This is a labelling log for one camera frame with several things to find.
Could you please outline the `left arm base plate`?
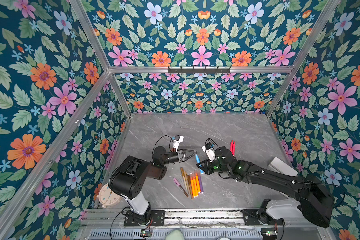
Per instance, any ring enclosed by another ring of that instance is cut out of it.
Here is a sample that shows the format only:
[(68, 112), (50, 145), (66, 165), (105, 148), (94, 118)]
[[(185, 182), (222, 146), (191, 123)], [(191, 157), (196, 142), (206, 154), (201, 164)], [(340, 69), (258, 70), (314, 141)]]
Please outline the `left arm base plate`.
[(165, 213), (164, 210), (148, 210), (144, 215), (138, 215), (127, 211), (124, 227), (161, 227), (164, 225)]

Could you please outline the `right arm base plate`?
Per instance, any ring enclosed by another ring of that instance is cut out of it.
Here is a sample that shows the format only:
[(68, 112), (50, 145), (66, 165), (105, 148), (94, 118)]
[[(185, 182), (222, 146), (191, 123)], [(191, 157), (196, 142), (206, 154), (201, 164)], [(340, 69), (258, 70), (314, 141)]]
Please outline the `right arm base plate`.
[(271, 199), (263, 200), (261, 206), (258, 209), (250, 209), (250, 210), (241, 210), (243, 214), (244, 222), (247, 226), (255, 226), (255, 225), (264, 225), (264, 226), (272, 226), (272, 225), (284, 225), (284, 219), (276, 220), (271, 217), (267, 213), (268, 204)]

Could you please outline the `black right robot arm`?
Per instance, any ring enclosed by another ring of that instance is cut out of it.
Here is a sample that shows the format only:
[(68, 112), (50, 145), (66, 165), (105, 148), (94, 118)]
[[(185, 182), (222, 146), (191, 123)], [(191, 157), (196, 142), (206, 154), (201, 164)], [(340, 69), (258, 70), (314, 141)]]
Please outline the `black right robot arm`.
[(224, 146), (215, 151), (214, 160), (204, 160), (197, 167), (207, 175), (226, 174), (224, 179), (261, 185), (281, 192), (300, 203), (298, 209), (306, 220), (318, 227), (330, 226), (335, 199), (325, 184), (315, 177), (288, 176), (248, 161), (237, 160)]

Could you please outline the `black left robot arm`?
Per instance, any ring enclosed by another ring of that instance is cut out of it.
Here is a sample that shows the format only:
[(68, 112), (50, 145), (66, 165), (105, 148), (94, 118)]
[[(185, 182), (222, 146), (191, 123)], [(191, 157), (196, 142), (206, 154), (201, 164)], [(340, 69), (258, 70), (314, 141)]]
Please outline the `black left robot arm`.
[(170, 152), (159, 146), (154, 148), (151, 162), (127, 156), (112, 173), (109, 187), (128, 203), (134, 214), (143, 216), (150, 209), (150, 203), (142, 193), (146, 179), (162, 180), (167, 172), (167, 165), (186, 162), (196, 154), (195, 150), (180, 149)]

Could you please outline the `pink highlighter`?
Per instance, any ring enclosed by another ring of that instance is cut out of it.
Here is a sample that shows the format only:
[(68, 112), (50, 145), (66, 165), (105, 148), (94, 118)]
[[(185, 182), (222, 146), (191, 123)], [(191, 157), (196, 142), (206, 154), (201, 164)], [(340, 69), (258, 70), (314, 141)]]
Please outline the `pink highlighter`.
[(233, 156), (235, 156), (235, 151), (236, 151), (236, 143), (235, 143), (235, 141), (233, 141), (232, 147), (231, 147), (231, 152), (232, 152)]
[(234, 141), (231, 140), (231, 143), (230, 143), (230, 151), (231, 151), (231, 153), (233, 153), (233, 146), (234, 146)]

